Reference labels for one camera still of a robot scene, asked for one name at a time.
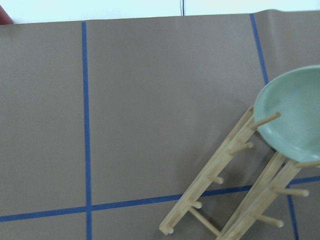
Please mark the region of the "light green plate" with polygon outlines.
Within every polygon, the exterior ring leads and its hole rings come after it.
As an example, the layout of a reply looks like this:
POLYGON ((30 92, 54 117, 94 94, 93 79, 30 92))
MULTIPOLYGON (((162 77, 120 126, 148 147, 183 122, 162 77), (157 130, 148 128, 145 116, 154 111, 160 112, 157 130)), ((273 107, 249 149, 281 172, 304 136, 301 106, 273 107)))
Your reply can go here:
POLYGON ((311 65, 284 73, 258 94, 255 121, 272 114, 279 118, 258 127, 274 150, 297 162, 320 159, 320 67, 311 65))

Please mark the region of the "brown paper table mat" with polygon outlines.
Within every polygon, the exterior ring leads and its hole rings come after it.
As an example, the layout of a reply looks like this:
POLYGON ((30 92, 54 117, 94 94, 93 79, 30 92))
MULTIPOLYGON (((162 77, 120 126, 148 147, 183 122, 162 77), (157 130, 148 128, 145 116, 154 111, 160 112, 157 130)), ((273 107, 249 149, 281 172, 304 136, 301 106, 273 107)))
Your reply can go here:
POLYGON ((318 11, 1 26, 1 239, 214 239, 159 225, 265 82, 319 62, 318 11))

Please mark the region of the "wooden dish rack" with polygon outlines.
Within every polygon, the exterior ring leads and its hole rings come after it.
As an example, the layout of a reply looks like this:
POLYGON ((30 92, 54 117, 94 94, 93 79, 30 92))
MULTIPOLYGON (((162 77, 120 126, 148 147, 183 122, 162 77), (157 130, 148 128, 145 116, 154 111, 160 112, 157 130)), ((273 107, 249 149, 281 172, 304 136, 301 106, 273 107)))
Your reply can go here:
POLYGON ((319 239, 303 229, 320 211, 319 162, 298 163, 270 148, 249 108, 159 225, 165 236, 211 240, 319 239))

